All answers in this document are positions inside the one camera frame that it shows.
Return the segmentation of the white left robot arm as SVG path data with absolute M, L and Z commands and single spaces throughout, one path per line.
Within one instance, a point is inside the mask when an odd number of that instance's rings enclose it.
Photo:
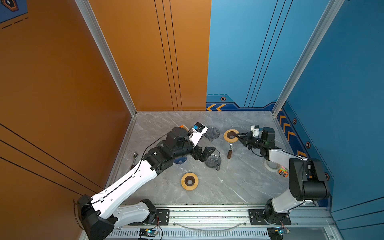
M 146 199 L 128 207 L 122 203 L 147 182 L 173 166 L 176 159 L 192 156 L 205 162 L 214 147 L 198 145 L 208 128 L 196 123 L 190 130 L 175 127 L 166 135 L 149 145 L 139 162 L 123 177 L 108 188 L 93 195 L 83 195 L 75 205 L 79 220 L 90 240 L 103 240 L 122 226 L 140 223 L 157 224 L 157 209 Z

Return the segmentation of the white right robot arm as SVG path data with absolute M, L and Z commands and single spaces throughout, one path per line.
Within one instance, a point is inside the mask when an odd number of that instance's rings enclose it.
M 256 126 L 248 133 L 236 134 L 239 142 L 249 150 L 260 150 L 260 156 L 288 171 L 289 189 L 269 199 L 262 213 L 254 218 L 267 224 L 280 224 L 291 211 L 306 203 L 326 200 L 331 191 L 320 160 L 296 156 L 275 146 L 275 130 Z

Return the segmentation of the wooden ring dripper holder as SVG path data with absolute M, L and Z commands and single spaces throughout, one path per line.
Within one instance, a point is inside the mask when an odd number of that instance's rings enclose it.
M 235 129 L 230 129 L 230 130 L 227 130 L 225 133 L 224 133 L 224 139 L 228 142 L 228 143 L 235 143 L 239 140 L 238 138 L 238 134 L 240 132 L 238 130 L 235 130 Z

